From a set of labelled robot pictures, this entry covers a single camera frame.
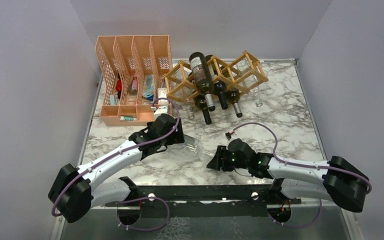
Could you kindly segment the clear glass jar silver lid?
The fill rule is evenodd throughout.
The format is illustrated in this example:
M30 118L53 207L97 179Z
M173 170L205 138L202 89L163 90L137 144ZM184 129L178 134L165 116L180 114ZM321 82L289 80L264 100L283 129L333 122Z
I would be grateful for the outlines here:
M201 160L204 162L209 162L215 155L214 152L206 150L199 139L186 134L184 135L183 143L170 145L167 151L171 155L186 160Z

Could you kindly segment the white wine bottle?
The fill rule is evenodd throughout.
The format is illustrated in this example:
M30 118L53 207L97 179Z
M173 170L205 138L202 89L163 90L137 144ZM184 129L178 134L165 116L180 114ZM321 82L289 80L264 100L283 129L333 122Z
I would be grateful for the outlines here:
M214 83L204 54L202 52L192 53L189 56L189 64L198 93L204 96L208 110L213 112L216 109L212 96Z

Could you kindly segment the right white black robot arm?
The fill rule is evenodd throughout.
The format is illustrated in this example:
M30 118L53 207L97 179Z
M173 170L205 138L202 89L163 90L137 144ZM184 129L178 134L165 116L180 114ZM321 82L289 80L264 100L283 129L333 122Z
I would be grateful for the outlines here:
M289 199L320 199L354 213L363 211L370 183L340 156L313 162L281 159L272 153L256 152L239 138L228 146L219 145L206 167L224 172L245 169L253 177L272 179L268 196L276 204Z

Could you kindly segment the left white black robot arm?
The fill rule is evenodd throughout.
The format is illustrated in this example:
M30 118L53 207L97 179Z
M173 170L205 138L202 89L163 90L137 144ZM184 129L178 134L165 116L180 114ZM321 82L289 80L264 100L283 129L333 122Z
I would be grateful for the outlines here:
M137 200L132 184L123 179L105 181L118 171L162 152L162 147L184 141L181 119L163 113L106 155L77 167L64 165L48 193L53 203L52 216L63 216L68 223L74 223L96 206L111 202L132 205Z

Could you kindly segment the wooden wine rack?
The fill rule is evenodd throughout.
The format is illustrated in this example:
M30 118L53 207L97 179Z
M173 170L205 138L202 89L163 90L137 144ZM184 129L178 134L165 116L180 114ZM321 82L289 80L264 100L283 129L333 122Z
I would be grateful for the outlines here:
M250 64L250 70L243 76L240 76L240 72L236 65L242 59L247 59ZM211 61L214 62L217 71L217 76L212 79L212 82L216 83L217 81L223 81L228 90L236 88L239 90L241 96L250 92L248 88L242 85L242 82L248 76L255 75L257 78L257 83L254 83L250 87L251 89L269 81L262 68L260 60L246 50L230 63L215 55L207 61L207 65L210 65ZM197 87L190 82L193 76L187 76L186 74L186 71L190 70L191 66L188 62L179 60L178 63L163 76L166 84L175 83L175 87L169 90L166 95L169 99L190 105L193 103L193 98L198 95L198 91Z

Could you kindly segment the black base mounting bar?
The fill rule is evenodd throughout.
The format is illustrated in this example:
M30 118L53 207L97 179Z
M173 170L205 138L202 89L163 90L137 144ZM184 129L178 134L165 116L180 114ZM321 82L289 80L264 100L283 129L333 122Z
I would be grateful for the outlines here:
M142 198L141 202L105 204L116 207L124 215L128 208L140 207L136 212L143 218L163 217L267 217L267 207L297 205L299 199L287 199L269 184L246 185L142 185L133 190L128 199Z

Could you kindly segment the white stapler box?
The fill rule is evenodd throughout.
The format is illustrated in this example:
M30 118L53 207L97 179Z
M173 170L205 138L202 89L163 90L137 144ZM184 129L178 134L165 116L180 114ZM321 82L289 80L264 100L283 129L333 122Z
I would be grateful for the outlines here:
M166 87L161 87L157 89L157 103L159 105L167 105L168 101L166 100L167 97L167 88Z

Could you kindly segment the blue item in organizer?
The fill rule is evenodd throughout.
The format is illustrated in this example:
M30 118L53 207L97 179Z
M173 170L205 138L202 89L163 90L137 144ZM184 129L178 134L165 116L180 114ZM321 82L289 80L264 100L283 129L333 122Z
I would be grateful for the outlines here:
M152 74L148 74L144 77L144 82L142 87L142 97L148 101L152 101L154 99L154 92L155 92L154 76Z

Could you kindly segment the pink item in organizer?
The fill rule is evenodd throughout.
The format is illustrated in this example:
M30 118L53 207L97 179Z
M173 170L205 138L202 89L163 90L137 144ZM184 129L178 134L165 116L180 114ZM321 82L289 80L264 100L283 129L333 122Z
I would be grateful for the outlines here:
M133 94L133 95L136 95L138 92L138 78L136 74L132 77L128 91L130 94Z

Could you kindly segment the light blue tube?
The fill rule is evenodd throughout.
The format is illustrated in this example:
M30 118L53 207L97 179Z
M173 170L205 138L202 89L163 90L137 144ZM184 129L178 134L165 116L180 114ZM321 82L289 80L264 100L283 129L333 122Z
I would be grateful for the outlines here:
M111 106L116 105L116 97L114 95L109 96L109 103Z

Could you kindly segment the red item in organizer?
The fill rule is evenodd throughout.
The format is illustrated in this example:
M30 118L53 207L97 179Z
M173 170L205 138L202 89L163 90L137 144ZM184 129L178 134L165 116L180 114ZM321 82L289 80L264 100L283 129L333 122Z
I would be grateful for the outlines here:
M117 98L120 100L122 95L122 90L123 90L123 84L122 84L121 76L119 73L117 74L117 82L115 85L115 90L117 92Z

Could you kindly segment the orange plastic file organizer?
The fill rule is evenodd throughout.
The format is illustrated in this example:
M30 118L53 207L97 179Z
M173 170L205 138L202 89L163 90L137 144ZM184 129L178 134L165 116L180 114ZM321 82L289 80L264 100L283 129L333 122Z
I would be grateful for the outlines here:
M158 88L172 89L162 77L172 67L171 44L169 35L107 35L99 36L95 52L106 84L106 90L100 110L100 119L110 127L145 126L152 122L153 101L142 96L144 78L153 75L154 97ZM121 99L117 97L117 75L122 81ZM137 94L129 93L129 86L137 75ZM110 105L109 97L114 95L116 105ZM131 116L136 121L120 121L120 116Z

